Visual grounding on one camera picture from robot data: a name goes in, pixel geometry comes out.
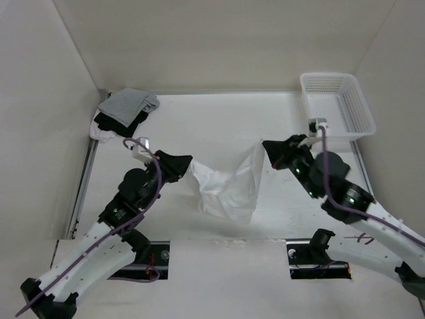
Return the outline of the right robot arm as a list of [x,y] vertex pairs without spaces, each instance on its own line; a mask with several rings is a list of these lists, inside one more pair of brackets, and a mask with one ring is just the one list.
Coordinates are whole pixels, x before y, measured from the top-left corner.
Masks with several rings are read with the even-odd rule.
[[372,237],[366,245],[317,229],[293,261],[310,259],[318,268],[348,262],[381,273],[419,299],[424,298],[424,238],[392,216],[367,190],[350,182],[350,167],[327,149],[316,156],[305,143],[307,136],[285,141],[265,140],[262,145],[275,170],[289,170],[312,199],[323,199],[321,209],[336,221]]

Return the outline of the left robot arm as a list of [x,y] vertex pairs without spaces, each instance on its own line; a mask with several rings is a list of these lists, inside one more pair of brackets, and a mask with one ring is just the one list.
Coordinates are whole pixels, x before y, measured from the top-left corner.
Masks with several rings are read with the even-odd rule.
[[193,158],[161,150],[145,168],[129,170],[118,192],[78,246],[38,278],[26,279],[20,289],[38,318],[72,318],[77,306],[97,284],[121,268],[142,265],[149,257],[150,240],[136,230],[166,183],[179,181]]

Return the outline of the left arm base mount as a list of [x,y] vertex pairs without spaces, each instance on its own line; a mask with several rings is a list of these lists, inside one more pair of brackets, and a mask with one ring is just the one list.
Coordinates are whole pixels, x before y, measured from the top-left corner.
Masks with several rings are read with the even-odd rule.
[[138,254],[133,262],[115,272],[110,279],[136,282],[167,280],[170,248],[169,241],[151,242],[144,253]]

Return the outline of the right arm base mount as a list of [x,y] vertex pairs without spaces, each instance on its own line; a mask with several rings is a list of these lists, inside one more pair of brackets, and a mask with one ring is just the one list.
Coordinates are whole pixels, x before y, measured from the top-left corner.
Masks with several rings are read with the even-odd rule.
[[287,241],[290,278],[292,280],[351,280],[351,268],[344,261],[320,261],[308,250],[308,240]]

